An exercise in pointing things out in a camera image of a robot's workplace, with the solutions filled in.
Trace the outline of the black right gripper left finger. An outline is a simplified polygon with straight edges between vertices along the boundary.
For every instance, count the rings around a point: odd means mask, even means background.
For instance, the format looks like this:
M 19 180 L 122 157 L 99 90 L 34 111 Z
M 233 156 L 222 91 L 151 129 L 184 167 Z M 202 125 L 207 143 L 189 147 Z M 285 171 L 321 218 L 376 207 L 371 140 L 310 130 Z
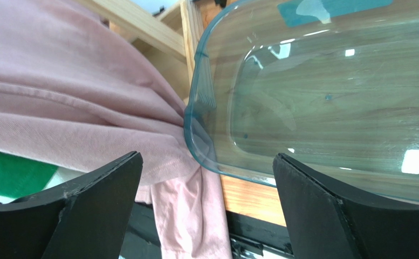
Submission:
M 92 172 L 0 203 L 0 258 L 118 258 L 143 159 L 130 152 Z

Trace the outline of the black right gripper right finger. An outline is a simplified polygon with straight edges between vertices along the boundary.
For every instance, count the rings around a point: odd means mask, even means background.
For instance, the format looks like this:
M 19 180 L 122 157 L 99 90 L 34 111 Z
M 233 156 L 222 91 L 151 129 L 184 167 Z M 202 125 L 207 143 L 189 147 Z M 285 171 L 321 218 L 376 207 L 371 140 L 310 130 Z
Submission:
M 284 153 L 273 173 L 295 258 L 419 258 L 419 205 L 356 188 Z

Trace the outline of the green t shirt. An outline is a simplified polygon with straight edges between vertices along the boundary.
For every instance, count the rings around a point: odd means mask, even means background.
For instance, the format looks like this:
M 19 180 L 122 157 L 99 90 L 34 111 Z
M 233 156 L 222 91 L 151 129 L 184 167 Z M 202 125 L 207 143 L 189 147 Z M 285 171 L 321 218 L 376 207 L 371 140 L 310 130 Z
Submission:
M 0 196 L 19 198 L 40 192 L 58 166 L 0 152 Z

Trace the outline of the dusty pink t shirt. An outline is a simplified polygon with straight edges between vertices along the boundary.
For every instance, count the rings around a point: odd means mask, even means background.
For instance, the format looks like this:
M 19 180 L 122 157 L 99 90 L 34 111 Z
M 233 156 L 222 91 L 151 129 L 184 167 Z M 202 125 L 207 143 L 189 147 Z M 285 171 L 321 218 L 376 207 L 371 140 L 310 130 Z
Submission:
M 163 258 L 231 258 L 221 181 L 185 105 L 134 46 L 74 1 L 0 1 L 0 152 L 88 173 L 131 151 Z

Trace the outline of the white t shirt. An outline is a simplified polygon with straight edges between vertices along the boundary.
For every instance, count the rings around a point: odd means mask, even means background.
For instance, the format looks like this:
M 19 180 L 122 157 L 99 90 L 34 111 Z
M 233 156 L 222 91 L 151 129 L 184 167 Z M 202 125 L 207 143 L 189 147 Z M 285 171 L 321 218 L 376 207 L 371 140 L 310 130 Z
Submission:
M 71 169 L 67 169 L 64 167 L 59 167 L 58 170 L 53 174 L 53 176 L 50 178 L 48 183 L 45 185 L 45 187 L 41 190 L 46 190 L 51 187 L 55 187 L 59 184 L 62 184 L 66 181 L 72 180 L 74 178 L 77 178 L 79 176 L 84 175 L 84 172 L 74 171 Z M 0 203 L 6 204 L 10 203 L 13 200 L 16 200 L 16 198 L 6 197 L 0 195 Z

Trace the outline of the clear blue plastic tub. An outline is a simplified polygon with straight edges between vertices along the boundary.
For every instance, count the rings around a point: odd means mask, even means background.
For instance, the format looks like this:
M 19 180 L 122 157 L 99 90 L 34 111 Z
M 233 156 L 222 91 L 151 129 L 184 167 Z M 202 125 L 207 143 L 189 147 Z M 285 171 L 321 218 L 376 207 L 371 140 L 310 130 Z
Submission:
M 419 203 L 419 1 L 236 1 L 195 62 L 184 136 L 203 167 L 275 186 L 284 153 Z

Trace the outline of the wooden clothes rack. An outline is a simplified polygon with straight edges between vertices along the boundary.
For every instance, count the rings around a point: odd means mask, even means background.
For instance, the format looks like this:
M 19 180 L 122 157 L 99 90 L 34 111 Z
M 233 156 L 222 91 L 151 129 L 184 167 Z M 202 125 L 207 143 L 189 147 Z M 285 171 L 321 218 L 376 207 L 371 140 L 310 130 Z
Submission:
M 203 21 L 197 4 L 177 1 L 157 17 L 132 1 L 84 0 L 80 4 L 112 23 L 110 29 L 128 42 L 137 39 L 183 62 L 192 77 L 192 60 Z M 273 187 L 220 176 L 228 211 L 285 226 L 280 199 Z

